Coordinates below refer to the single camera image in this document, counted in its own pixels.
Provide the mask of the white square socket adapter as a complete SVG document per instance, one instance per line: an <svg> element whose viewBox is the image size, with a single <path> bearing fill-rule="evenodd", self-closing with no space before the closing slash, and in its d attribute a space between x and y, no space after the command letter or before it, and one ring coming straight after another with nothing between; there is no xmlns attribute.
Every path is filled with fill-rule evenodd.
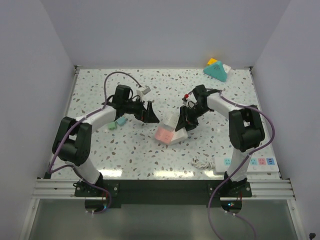
<svg viewBox="0 0 320 240"><path fill-rule="evenodd" d="M180 115L178 113L174 113L174 112L168 113L163 117L162 122L164 125L175 129L179 121L179 116Z"/></svg>

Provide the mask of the light blue plug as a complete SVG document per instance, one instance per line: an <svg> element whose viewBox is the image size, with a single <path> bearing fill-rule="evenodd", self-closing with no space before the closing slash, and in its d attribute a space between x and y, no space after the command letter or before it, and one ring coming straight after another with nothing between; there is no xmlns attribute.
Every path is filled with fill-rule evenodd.
<svg viewBox="0 0 320 240"><path fill-rule="evenodd" d="M126 124L127 119L124 116L121 116L115 122L117 123L117 125L123 126Z"/></svg>

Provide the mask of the green plug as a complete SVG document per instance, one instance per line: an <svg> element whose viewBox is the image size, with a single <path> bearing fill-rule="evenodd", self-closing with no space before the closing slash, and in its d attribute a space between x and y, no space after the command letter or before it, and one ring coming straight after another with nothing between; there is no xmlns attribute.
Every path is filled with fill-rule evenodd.
<svg viewBox="0 0 320 240"><path fill-rule="evenodd" d="M110 131L115 130L115 129L117 129L117 123L115 121L109 122L107 124L107 128Z"/></svg>

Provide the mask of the teal triangular socket adapter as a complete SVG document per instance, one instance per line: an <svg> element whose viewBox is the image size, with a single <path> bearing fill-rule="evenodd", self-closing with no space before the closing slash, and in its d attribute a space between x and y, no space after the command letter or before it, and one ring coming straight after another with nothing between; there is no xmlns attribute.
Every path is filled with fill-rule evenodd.
<svg viewBox="0 0 320 240"><path fill-rule="evenodd" d="M219 80L221 82L226 82L228 78L228 73L230 72L231 67L223 64L221 61L217 60L216 63L206 66L203 69L204 74Z"/></svg>

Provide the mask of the white power strip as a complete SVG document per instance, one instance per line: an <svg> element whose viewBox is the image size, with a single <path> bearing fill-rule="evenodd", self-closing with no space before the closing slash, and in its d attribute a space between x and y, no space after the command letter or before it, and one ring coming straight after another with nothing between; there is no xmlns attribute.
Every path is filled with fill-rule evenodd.
<svg viewBox="0 0 320 240"><path fill-rule="evenodd" d="M193 158L191 165L197 169L212 170L215 175L223 175L231 165L231 158L218 157L211 161L200 161ZM274 157L252 157L247 169L248 174L273 174L278 172L279 167Z"/></svg>

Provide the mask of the white triangular socket adapter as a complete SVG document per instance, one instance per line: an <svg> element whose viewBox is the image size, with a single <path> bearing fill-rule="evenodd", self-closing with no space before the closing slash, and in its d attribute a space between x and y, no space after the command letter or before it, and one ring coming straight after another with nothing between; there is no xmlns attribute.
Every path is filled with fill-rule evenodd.
<svg viewBox="0 0 320 240"><path fill-rule="evenodd" d="M170 145L177 144L179 142L183 142L188 138L188 133L185 128L181 128L178 131L173 132L173 136L170 141Z"/></svg>

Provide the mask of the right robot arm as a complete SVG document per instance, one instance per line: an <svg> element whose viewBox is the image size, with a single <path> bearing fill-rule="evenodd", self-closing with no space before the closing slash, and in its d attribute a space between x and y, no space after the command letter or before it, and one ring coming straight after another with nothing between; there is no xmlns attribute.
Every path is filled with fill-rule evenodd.
<svg viewBox="0 0 320 240"><path fill-rule="evenodd" d="M193 106L183 105L175 131L191 131L198 125L198 118L207 112L218 112L228 120L229 141L233 146L230 165L225 172L223 192L230 197L240 190L239 182L247 178L251 155L265 139L265 130L260 112L254 105L245 106L232 102L222 96L218 89L206 88L203 84L192 90L196 102Z"/></svg>

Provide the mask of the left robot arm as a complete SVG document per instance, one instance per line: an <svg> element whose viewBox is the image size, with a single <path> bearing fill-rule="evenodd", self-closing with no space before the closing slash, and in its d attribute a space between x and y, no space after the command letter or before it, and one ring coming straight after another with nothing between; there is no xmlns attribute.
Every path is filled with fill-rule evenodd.
<svg viewBox="0 0 320 240"><path fill-rule="evenodd" d="M64 168L53 169L56 158L59 158L86 182L88 193L99 196L104 190L104 184L102 174L89 159L92 133L107 124L115 124L125 114L133 115L143 123L159 123L152 102L148 101L145 106L143 100L143 96L150 91L148 86L139 87L136 95L133 95L129 86L119 84L115 93L106 98L100 108L78 118L64 117L53 142L53 159L48 172L52 174Z"/></svg>

